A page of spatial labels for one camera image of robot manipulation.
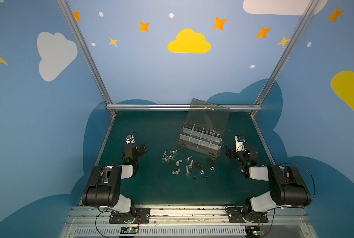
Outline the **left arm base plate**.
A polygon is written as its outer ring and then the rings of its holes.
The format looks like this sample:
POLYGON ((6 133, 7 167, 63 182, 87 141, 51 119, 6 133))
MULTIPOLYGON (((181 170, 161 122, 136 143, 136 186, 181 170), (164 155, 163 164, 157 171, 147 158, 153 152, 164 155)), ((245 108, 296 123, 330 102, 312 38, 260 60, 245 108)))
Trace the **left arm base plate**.
POLYGON ((111 212, 110 224, 148 224, 150 219, 149 207, 135 207, 131 208, 128 213, 111 212))

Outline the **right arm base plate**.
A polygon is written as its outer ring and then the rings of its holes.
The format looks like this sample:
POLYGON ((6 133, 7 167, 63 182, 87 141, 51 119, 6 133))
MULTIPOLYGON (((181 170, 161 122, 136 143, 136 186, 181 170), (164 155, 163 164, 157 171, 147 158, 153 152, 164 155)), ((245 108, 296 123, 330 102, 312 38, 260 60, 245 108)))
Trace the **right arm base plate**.
POLYGON ((268 223, 266 213, 258 213, 253 210, 243 211, 242 207, 227 206, 225 212, 230 223, 268 223))

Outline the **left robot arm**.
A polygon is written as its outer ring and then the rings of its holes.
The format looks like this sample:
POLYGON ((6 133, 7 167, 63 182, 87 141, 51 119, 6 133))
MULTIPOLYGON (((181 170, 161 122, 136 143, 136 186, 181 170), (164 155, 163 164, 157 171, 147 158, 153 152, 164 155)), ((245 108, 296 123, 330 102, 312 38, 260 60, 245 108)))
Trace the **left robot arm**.
POLYGON ((111 224, 141 222, 144 210, 136 209, 134 202, 120 193, 121 182, 135 176, 138 158, 147 154, 145 144, 125 143, 120 165, 94 166, 82 195, 82 205, 110 212, 111 224))

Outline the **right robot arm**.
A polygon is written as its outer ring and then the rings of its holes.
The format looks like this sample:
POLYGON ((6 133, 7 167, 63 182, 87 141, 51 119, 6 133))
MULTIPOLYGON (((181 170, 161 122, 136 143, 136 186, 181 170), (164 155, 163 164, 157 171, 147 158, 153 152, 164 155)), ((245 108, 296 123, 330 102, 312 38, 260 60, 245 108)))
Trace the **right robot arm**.
POLYGON ((295 166, 258 166, 258 151, 244 142, 238 142, 235 148, 227 148, 226 155, 238 161, 245 178, 268 183, 267 192, 245 200, 241 209, 245 222, 259 220, 277 208, 304 208, 315 198, 295 166))

